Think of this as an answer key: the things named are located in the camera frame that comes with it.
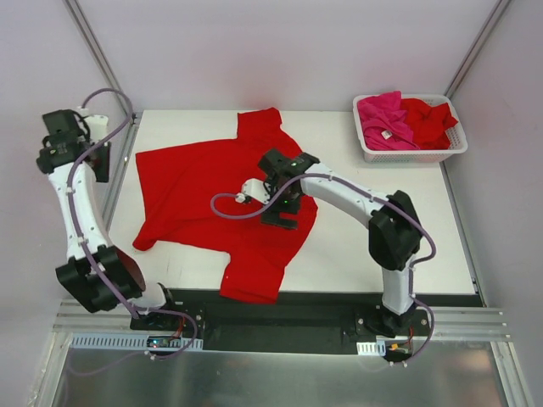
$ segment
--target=white wall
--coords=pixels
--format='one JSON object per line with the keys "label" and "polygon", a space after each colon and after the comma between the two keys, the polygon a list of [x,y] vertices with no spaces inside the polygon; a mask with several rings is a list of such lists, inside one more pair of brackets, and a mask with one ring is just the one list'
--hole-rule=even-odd
{"label": "white wall", "polygon": [[81,0],[139,109],[443,93],[496,0]]}
{"label": "white wall", "polygon": [[[41,115],[81,104],[105,81],[59,0],[0,4],[0,404],[25,405],[64,290],[58,202],[36,167]],[[113,98],[92,103],[120,120]]]}
{"label": "white wall", "polygon": [[507,309],[543,405],[543,2],[513,2],[453,99],[469,149],[447,170],[490,304]]}

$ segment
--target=red shirt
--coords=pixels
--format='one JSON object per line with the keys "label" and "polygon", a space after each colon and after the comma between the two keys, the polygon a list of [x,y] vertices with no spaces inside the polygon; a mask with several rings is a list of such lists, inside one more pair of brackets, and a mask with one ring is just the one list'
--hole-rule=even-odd
{"label": "red shirt", "polygon": [[[302,197],[294,217],[297,230],[263,225],[260,217],[227,220],[213,214],[210,200],[219,192],[238,193],[249,178],[264,180],[258,162],[270,149],[288,157],[302,153],[281,130],[276,109],[238,114],[238,137],[197,142],[136,154],[145,222],[133,243],[149,250],[158,241],[177,242],[230,254],[221,295],[251,303],[274,303],[284,268],[298,253],[316,218],[313,198]],[[256,211],[260,203],[217,201],[226,214]]]}

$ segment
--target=clothes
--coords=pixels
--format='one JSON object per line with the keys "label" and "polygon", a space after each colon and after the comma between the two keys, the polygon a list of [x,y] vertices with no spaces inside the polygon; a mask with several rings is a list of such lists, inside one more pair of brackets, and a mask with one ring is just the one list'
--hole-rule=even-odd
{"label": "clothes", "polygon": [[[238,115],[238,137],[197,142],[136,154],[145,223],[134,248],[149,250],[157,240],[228,252],[221,295],[253,303],[274,303],[284,268],[298,253],[316,218],[313,198],[302,197],[293,218],[298,229],[260,223],[260,217],[227,220],[211,212],[210,200],[219,192],[237,193],[249,178],[265,179],[258,162],[270,149],[288,157],[302,151],[281,130],[276,109]],[[223,198],[216,207],[230,215],[261,208],[254,201],[236,203]]]}
{"label": "clothes", "polygon": [[424,150],[446,150],[451,146],[445,130],[458,123],[448,103],[431,107],[420,99],[403,99],[406,124],[413,129],[413,141]]}
{"label": "clothes", "polygon": [[360,114],[364,140],[371,150],[418,150],[413,142],[413,131],[404,123],[406,112],[400,109],[401,92],[389,92],[360,100],[356,107]]}

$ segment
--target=metal frame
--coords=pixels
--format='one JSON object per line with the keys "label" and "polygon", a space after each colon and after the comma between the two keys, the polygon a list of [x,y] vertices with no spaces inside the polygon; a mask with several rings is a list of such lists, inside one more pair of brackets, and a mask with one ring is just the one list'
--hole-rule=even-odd
{"label": "metal frame", "polygon": [[[98,39],[94,35],[92,28],[85,16],[78,0],[63,0],[69,14],[76,24],[77,30],[88,46],[89,52],[94,58],[104,79],[109,86],[121,89],[115,73],[100,47]],[[458,71],[453,77],[450,85],[445,91],[449,98],[454,96],[456,90],[462,84],[474,61],[480,55],[484,45],[489,40],[494,29],[508,10],[512,0],[498,0],[492,9],[488,19],[485,21],[473,45],[467,52]],[[124,101],[116,99],[122,111],[126,113]],[[126,140],[123,142],[120,151],[119,164],[115,169],[112,182],[109,184],[106,199],[103,207],[103,216],[106,225],[109,227],[115,205],[120,193],[126,165],[132,151],[132,147],[137,135],[138,119],[136,116],[132,123]],[[462,245],[464,247],[468,266],[473,274],[473,278],[479,287],[479,295],[482,296],[484,289],[480,286],[480,281],[476,275],[476,269],[473,266],[473,259],[469,246],[465,238],[461,220],[458,216],[454,194],[451,190],[446,168],[442,166],[445,184],[451,197],[451,205],[456,217],[456,223],[461,234]],[[497,370],[500,375],[501,384],[504,387],[507,402],[510,406],[532,406],[529,393],[527,392],[525,380],[519,369],[518,360],[512,343],[512,336],[509,332],[507,320],[500,309],[491,308],[445,308],[434,307],[436,314],[435,340],[438,341],[467,341],[467,342],[487,342],[495,356]],[[49,340],[47,358],[43,361],[42,374],[38,377],[35,385],[35,397],[28,405],[38,407],[50,406],[53,402],[54,393],[59,384],[60,373],[64,366],[64,361],[68,352],[67,346],[72,339],[74,332],[111,332],[124,333],[130,330],[130,316],[123,309],[115,309],[107,314],[89,315],[75,300],[64,301],[61,304],[57,320],[53,326],[53,334]]]}

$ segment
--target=folded clothes pile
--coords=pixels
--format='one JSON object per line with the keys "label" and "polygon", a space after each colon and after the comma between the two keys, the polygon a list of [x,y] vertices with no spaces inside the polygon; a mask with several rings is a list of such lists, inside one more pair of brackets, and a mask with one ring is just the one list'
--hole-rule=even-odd
{"label": "folded clothes pile", "polygon": [[447,103],[432,107],[402,99],[400,91],[362,99],[356,107],[371,150],[446,150],[451,141],[445,131],[458,123]]}

